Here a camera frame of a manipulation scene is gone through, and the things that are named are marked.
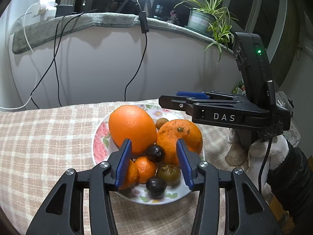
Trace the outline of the white gloved hand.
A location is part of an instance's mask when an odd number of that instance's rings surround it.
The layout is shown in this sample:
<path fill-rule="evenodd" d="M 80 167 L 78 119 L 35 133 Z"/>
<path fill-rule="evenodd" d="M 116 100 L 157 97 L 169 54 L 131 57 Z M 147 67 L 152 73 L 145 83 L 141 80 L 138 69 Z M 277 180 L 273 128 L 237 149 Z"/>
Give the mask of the white gloved hand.
<path fill-rule="evenodd" d="M 305 183 L 306 158 L 298 147 L 279 135 L 272 141 L 256 140 L 245 150 L 245 139 L 250 139 L 248 132 L 230 129 L 231 147 L 225 157 L 229 166 L 246 165 L 246 174 L 260 192 L 266 184 L 274 195 L 300 192 Z"/>

